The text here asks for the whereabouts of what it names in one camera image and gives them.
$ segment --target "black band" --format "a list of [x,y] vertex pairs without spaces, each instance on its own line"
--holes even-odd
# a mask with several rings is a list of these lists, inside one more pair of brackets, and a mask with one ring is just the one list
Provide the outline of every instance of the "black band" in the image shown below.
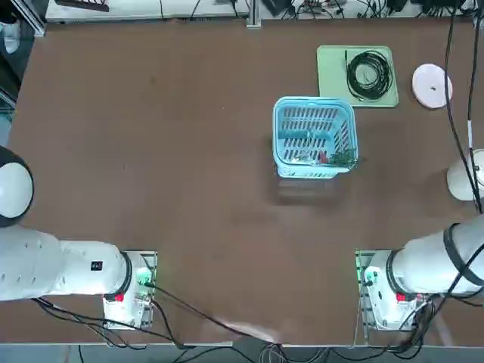
[[394,293],[406,293],[405,290],[403,290],[402,287],[396,282],[395,275],[393,274],[393,260],[399,251],[400,250],[392,250],[392,252],[390,252],[388,255],[388,259],[386,259],[386,278]]
[[131,284],[131,278],[133,275],[133,265],[131,264],[131,259],[128,257],[128,253],[120,251],[121,256],[123,256],[124,260],[126,261],[126,276],[124,278],[123,284],[121,287],[114,293],[107,293],[104,295],[104,298],[107,301],[114,301],[116,295],[120,295],[121,293],[125,293],[129,285]]
[[458,223],[454,223],[444,231],[445,251],[447,252],[449,259],[451,259],[452,263],[454,264],[454,267],[462,274],[464,278],[466,278],[466,280],[468,280],[471,284],[484,286],[484,280],[474,274],[470,268],[466,268],[466,263],[463,261],[461,255],[457,251],[454,238],[452,238],[452,230],[456,225],[458,225]]

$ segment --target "white round object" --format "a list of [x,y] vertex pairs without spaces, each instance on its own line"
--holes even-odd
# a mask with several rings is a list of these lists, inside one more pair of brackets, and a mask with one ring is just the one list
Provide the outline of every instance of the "white round object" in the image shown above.
[[20,216],[29,207],[33,181],[29,171],[19,163],[7,163],[0,168],[0,215]]
[[[446,105],[445,101],[445,72],[435,64],[422,64],[418,67],[411,80],[414,95],[418,101],[427,108],[440,108]],[[452,99],[452,82],[448,80],[448,99]]]
[[[477,184],[479,185],[479,192],[484,197],[484,149],[478,149],[473,152],[474,163],[478,168],[476,172]],[[470,176],[474,180],[472,165],[470,157],[467,156],[467,167],[469,168]],[[451,194],[459,200],[473,200],[474,194],[470,187],[469,178],[467,177],[464,163],[458,159],[448,168],[447,171],[447,186]]]

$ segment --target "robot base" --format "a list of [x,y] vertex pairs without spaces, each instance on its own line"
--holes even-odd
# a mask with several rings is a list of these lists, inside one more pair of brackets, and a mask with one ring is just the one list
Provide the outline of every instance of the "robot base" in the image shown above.
[[[126,251],[132,263],[132,278],[128,290],[115,301],[103,298],[104,317],[133,327],[150,327],[153,323],[151,298],[154,289],[140,283],[152,283],[157,271],[157,253]],[[119,324],[104,323],[109,329],[130,329]]]
[[390,287],[386,277],[386,260],[391,251],[371,252],[374,254],[371,261],[366,268],[362,266],[363,275],[360,286],[360,296],[364,296],[366,292],[370,300],[371,307],[366,308],[368,312],[372,312],[374,318],[374,323],[370,326],[377,330],[387,331],[411,330],[414,319],[413,317],[408,318],[408,316],[417,308],[417,298],[397,299],[397,294]]

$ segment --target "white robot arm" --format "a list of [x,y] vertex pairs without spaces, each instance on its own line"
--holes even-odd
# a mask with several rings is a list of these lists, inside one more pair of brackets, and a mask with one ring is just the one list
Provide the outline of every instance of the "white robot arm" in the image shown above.
[[[33,191],[25,162],[0,147],[0,301],[101,294],[105,318],[133,327],[150,322],[153,291],[143,283],[153,282],[156,253],[120,252],[99,241],[58,240],[15,225],[30,208]],[[109,328],[126,329],[116,324]]]
[[453,294],[471,294],[484,286],[484,253],[463,269],[484,244],[484,215],[426,237],[401,250],[377,251],[363,274],[376,328],[401,330],[422,296],[447,293],[464,270]]

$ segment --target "floor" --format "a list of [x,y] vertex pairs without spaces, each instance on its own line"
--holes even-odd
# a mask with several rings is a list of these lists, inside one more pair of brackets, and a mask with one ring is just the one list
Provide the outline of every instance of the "floor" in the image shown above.
[[[235,347],[246,354],[249,358],[257,361],[259,358],[262,344],[256,341],[244,340],[236,343]],[[206,347],[196,348],[193,352],[184,355],[186,358],[207,350]],[[304,362],[311,358],[317,349],[315,348],[292,348],[285,349],[289,359],[294,362]],[[82,346],[82,357],[84,363],[170,363],[173,362],[182,351],[177,350],[174,346],[149,346],[146,350],[140,352],[106,346]],[[373,354],[369,349],[338,349],[338,352],[346,354],[347,357],[362,358]],[[452,363],[458,360],[466,363],[481,362],[484,355],[482,349],[452,349],[452,348],[424,348],[420,354],[413,360],[415,363]],[[0,346],[0,361],[8,363],[24,363],[26,361],[35,361],[37,363],[82,363],[79,358],[78,346],[17,346],[4,345]],[[240,357],[236,352],[229,349],[220,349],[219,351],[207,353],[194,360],[196,363],[203,362],[233,362],[243,363],[247,360]],[[327,360],[323,358],[315,363],[337,363],[342,362],[341,358],[331,354]],[[371,359],[374,362],[393,363],[398,359],[386,353],[379,358]],[[263,363],[269,363],[268,356]]]

